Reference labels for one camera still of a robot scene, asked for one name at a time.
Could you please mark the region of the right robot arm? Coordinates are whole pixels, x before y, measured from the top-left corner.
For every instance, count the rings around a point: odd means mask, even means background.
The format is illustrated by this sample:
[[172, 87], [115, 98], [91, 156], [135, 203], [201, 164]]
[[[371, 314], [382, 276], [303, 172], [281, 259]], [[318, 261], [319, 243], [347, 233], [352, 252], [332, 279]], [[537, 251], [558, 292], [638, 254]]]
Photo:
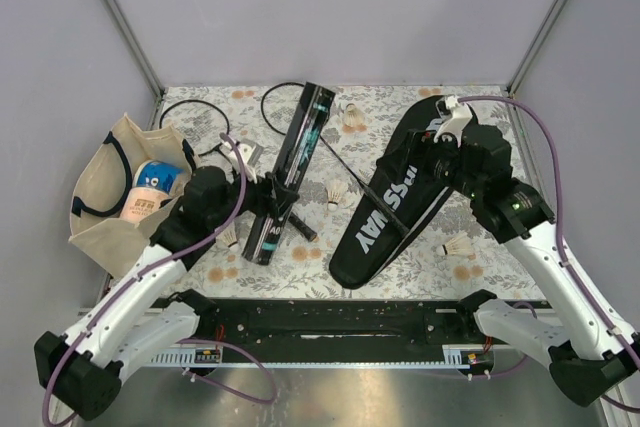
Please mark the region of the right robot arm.
[[561, 324], [550, 326], [498, 299], [459, 313], [455, 330], [494, 337], [546, 367], [559, 390], [587, 407], [639, 369], [639, 333], [605, 299], [567, 247], [560, 218], [512, 174], [511, 145], [493, 126], [459, 138], [413, 130], [407, 163], [470, 201], [476, 221], [527, 270]]

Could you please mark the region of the shuttlecock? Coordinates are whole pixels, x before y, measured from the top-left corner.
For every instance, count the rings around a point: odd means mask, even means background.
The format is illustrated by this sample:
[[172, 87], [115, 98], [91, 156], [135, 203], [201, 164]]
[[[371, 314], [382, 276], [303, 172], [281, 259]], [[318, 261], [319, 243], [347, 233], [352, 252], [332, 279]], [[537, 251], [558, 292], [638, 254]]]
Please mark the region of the shuttlecock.
[[236, 227], [232, 223], [227, 226], [217, 237], [217, 241], [231, 252], [237, 252], [240, 249]]
[[354, 103], [349, 103], [344, 108], [342, 120], [345, 126], [355, 128], [362, 125], [363, 118], [363, 112]]
[[326, 185], [327, 193], [327, 209], [329, 211], [336, 211], [338, 206], [348, 190], [348, 183], [341, 179], [331, 179]]
[[473, 254], [473, 247], [469, 239], [450, 239], [444, 244], [439, 245], [435, 252], [442, 257], [459, 256], [469, 257]]

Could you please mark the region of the black shuttlecock tube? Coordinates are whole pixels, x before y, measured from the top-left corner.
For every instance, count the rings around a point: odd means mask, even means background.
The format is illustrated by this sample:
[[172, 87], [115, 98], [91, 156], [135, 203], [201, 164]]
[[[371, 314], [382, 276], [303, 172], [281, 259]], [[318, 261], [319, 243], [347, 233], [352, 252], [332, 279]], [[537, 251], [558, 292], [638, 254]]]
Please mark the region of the black shuttlecock tube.
[[[330, 116], [335, 93], [325, 87], [306, 83], [282, 142], [273, 169], [270, 171], [289, 189], [299, 192], [311, 162], [319, 136]], [[271, 262], [290, 217], [291, 209], [282, 219], [269, 213], [256, 216], [246, 240], [243, 257], [258, 265]]]

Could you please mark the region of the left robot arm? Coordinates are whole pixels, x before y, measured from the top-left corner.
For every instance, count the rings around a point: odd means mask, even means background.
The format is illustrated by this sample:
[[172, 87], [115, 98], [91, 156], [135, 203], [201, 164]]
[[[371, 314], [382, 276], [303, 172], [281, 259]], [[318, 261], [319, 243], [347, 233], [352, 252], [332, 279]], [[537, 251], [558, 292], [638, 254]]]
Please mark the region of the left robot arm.
[[216, 303], [193, 289], [174, 294], [158, 317], [138, 321], [237, 216], [279, 215], [297, 198], [271, 174], [251, 180], [239, 171], [229, 181], [217, 167], [197, 169], [121, 281], [64, 333], [47, 331], [36, 341], [38, 380], [45, 389], [43, 424], [52, 423], [53, 399], [70, 408], [68, 422], [98, 417], [134, 372], [174, 344], [222, 344]]

